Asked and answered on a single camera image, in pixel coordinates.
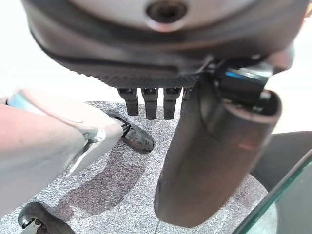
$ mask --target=glass edge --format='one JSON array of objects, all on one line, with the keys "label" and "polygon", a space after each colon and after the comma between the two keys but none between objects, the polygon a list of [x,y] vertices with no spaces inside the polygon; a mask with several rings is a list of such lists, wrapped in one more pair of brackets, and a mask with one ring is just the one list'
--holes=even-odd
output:
[{"label": "glass edge", "polygon": [[309,150],[296,165],[281,179],[281,181],[253,209],[233,234],[246,234],[262,217],[267,209],[286,192],[287,188],[299,177],[303,170],[312,162],[312,150]]}]

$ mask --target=white wall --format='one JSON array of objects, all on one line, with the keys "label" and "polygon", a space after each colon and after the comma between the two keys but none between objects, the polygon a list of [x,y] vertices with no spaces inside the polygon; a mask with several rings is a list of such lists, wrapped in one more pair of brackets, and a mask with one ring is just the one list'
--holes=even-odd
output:
[{"label": "white wall", "polygon": [[[0,1],[0,97],[21,87],[37,87],[83,101],[122,101],[114,88],[71,72],[48,58],[29,33],[20,1]],[[275,132],[312,130],[312,23],[296,39],[291,70],[272,77],[267,88],[278,92],[283,115]],[[158,104],[162,105],[162,95]]]}]

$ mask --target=gray carpet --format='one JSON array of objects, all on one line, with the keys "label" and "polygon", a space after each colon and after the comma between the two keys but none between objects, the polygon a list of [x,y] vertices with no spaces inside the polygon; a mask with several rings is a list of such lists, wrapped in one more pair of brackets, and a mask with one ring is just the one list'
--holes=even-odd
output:
[{"label": "gray carpet", "polygon": [[[159,222],[154,214],[154,192],[160,170],[176,128],[174,120],[146,120],[128,117],[121,103],[92,102],[107,111],[115,110],[147,130],[155,139],[155,149],[141,155],[120,142],[89,168],[72,178],[60,176],[32,200],[72,227],[77,234],[230,234],[267,193],[252,176],[247,176],[229,202],[204,224],[185,229]],[[0,219],[0,234],[18,234],[21,207]]]}]

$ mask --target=floor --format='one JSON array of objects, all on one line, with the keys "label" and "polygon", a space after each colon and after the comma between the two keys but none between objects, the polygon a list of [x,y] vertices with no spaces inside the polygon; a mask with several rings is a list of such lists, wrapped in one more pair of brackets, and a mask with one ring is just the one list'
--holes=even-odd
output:
[{"label": "floor", "polygon": [[[122,103],[92,104],[126,115]],[[157,115],[163,115],[162,107]],[[179,110],[174,120],[150,121],[145,119],[144,106],[140,105],[140,115],[127,118],[155,139],[156,146],[150,154],[141,155],[120,142],[83,172],[70,179],[57,178],[33,198],[68,222],[77,234],[231,234],[267,193],[249,175],[229,202],[203,225],[184,229],[159,222],[154,214],[154,194]],[[22,207],[0,219],[0,234],[21,232],[17,216]]]},{"label": "floor", "polygon": [[[22,87],[37,87],[82,101],[102,109],[125,114],[117,91],[95,78],[87,78],[56,64],[32,39],[19,1],[0,2],[0,97],[9,96]],[[312,22],[307,21],[295,41],[293,68],[272,77],[267,88],[276,91],[283,101],[283,114],[275,133],[312,130],[310,101]],[[141,95],[139,102],[144,103]],[[161,93],[158,100],[162,106]],[[263,198],[263,187],[251,176],[218,214],[202,226],[188,230],[159,222],[152,202],[158,174],[166,149],[178,121],[147,121],[143,107],[132,120],[148,130],[156,140],[155,150],[148,156],[139,155],[123,143],[104,155],[88,170],[71,178],[58,178],[34,200],[54,215],[66,220],[77,234],[98,233],[231,233],[248,212]],[[17,208],[0,220],[0,234],[21,231],[16,222]]]}]

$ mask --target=glass panel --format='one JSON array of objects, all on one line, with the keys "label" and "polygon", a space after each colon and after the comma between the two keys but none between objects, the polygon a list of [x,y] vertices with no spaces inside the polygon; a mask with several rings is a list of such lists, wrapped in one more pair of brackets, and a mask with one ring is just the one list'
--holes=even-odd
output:
[{"label": "glass panel", "polygon": [[312,151],[268,193],[234,234],[310,234]]}]

